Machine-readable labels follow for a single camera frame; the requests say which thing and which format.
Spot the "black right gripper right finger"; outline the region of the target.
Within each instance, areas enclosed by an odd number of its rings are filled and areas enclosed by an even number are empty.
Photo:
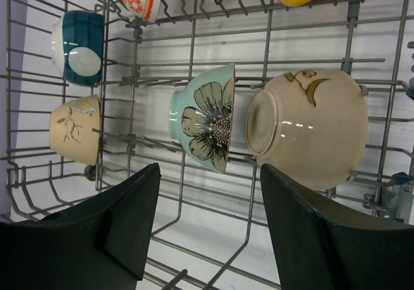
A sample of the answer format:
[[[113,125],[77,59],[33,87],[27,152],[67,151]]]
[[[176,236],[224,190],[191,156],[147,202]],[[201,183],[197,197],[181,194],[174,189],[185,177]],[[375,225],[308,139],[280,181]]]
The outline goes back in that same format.
[[[269,164],[260,180],[282,289],[413,288],[413,226],[341,205]]]

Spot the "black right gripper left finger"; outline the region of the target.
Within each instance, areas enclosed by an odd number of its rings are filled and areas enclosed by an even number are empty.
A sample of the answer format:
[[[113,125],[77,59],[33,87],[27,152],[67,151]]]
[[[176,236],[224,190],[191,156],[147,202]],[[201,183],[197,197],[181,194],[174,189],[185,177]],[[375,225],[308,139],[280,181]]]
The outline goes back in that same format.
[[[1,224],[2,289],[134,289],[144,277],[160,189],[150,164],[39,221]]]

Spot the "cream bowl bird drawing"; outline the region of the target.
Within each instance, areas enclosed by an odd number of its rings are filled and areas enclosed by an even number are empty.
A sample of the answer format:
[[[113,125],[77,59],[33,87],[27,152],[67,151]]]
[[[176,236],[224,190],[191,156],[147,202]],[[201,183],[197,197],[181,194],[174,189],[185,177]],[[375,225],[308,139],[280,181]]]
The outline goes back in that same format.
[[[49,147],[71,161],[94,166],[98,160],[100,126],[97,95],[66,102],[50,114]]]

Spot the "beige bowl olive drawing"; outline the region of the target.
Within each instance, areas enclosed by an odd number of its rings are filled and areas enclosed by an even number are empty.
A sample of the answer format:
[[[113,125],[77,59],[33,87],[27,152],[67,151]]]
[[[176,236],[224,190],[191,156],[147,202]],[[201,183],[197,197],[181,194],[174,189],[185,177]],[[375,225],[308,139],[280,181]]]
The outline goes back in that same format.
[[[256,163],[303,186],[326,190],[356,170],[368,137],[360,86],[332,69],[290,71],[267,82],[249,103],[245,139]]]

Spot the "mint green flower bowl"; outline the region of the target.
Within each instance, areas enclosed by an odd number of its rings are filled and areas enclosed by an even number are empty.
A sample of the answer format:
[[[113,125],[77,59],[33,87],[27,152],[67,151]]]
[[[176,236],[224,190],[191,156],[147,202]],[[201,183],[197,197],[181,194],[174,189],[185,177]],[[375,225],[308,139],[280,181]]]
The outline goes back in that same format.
[[[169,106],[169,134],[195,161],[224,173],[234,117],[235,65],[204,72],[174,91]]]

